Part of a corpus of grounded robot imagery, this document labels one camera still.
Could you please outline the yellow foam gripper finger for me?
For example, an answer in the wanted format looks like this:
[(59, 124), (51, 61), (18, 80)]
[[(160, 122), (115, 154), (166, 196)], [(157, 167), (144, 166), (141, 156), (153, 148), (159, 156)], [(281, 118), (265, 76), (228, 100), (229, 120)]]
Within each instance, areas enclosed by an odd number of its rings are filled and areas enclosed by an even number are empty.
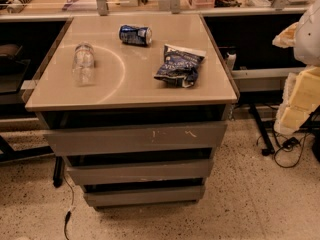
[(275, 36), (275, 38), (272, 40), (272, 44), (280, 48), (294, 47), (296, 44), (295, 33), (297, 26), (297, 22), (288, 26), (280, 34)]

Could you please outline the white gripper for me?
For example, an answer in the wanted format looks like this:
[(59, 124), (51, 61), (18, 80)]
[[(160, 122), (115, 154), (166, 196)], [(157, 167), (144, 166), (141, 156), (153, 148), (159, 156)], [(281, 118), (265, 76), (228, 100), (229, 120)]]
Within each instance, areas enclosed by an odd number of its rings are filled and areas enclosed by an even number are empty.
[(320, 68), (308, 66), (299, 74), (289, 73), (273, 129), (282, 135), (290, 135), (297, 131), (319, 106)]

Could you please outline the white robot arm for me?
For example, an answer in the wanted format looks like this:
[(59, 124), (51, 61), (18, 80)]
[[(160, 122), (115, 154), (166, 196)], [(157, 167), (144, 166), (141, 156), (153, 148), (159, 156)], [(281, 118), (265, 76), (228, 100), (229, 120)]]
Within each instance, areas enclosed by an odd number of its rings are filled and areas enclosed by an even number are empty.
[(272, 41), (280, 48), (292, 47), (294, 58), (306, 65), (300, 73), (289, 73), (285, 81), (274, 130), (291, 135), (320, 106), (320, 0)]

